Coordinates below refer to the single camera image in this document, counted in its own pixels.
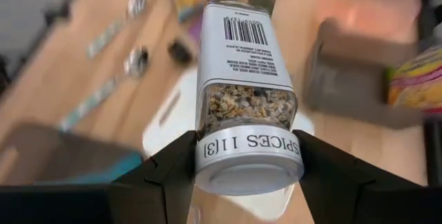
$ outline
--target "wooden surface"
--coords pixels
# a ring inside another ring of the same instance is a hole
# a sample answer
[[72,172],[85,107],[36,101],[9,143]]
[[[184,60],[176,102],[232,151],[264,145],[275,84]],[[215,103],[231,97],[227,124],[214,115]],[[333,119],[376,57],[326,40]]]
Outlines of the wooden surface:
[[[131,22],[96,59],[86,47],[114,19],[124,14],[127,0],[74,0],[73,17],[59,22],[20,80],[2,98],[0,140],[21,121],[57,125],[82,99],[122,70],[129,51],[147,46],[151,64],[140,80],[122,82],[116,92],[79,123],[75,131],[142,149],[142,132],[185,68],[173,63],[166,47],[185,37],[171,0],[148,0],[145,14]],[[277,0],[272,22],[294,85],[300,79],[314,39],[315,0]],[[373,165],[421,185],[426,184],[421,128],[393,131],[371,124],[300,110],[314,122],[316,135]],[[260,223],[227,200],[195,189],[193,202],[203,223]],[[313,223],[296,187],[277,223]]]

